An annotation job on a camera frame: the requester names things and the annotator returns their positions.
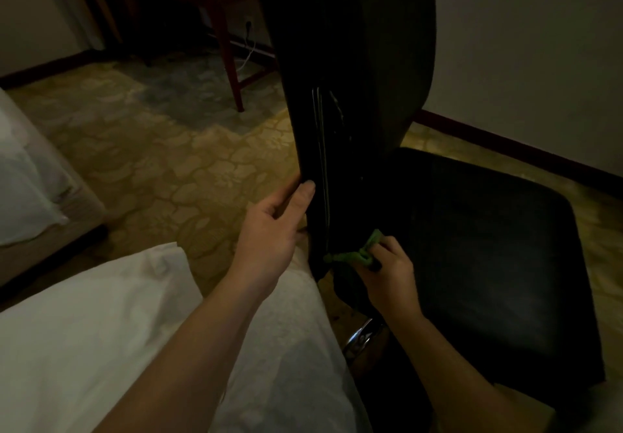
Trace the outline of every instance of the white pillow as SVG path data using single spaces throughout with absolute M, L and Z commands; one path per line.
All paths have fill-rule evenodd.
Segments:
M 2 431 L 91 432 L 201 300 L 169 243 L 0 313 Z

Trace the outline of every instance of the right hand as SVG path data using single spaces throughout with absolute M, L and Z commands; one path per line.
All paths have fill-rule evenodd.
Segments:
M 368 252 L 381 263 L 381 270 L 372 272 L 358 263 L 353 263 L 353 268 L 366 285 L 372 305 L 388 323 L 421 317 L 413 263 L 396 238 L 384 236 Z

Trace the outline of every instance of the bed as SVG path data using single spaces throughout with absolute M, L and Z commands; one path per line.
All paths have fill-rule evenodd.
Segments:
M 104 223 L 104 205 L 1 89 L 0 189 L 0 286 Z

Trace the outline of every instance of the patterned carpet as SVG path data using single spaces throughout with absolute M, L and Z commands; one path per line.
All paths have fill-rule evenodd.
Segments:
M 249 64 L 246 75 L 258 66 Z M 110 233 L 38 277 L 16 303 L 107 260 L 177 241 L 203 294 L 232 259 L 245 209 L 297 169 L 277 73 L 234 106 L 220 57 L 93 64 L 9 91 L 110 210 Z M 610 377 L 623 376 L 623 202 L 423 126 L 403 143 L 547 185 L 574 208 Z M 340 342 L 363 322 L 320 283 Z

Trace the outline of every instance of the white bedsheet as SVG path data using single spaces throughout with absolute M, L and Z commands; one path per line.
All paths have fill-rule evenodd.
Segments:
M 170 243 L 0 313 L 0 429 L 91 432 L 201 300 Z
M 0 89 L 0 246 L 32 239 L 67 218 L 54 199 L 67 174 L 26 116 Z

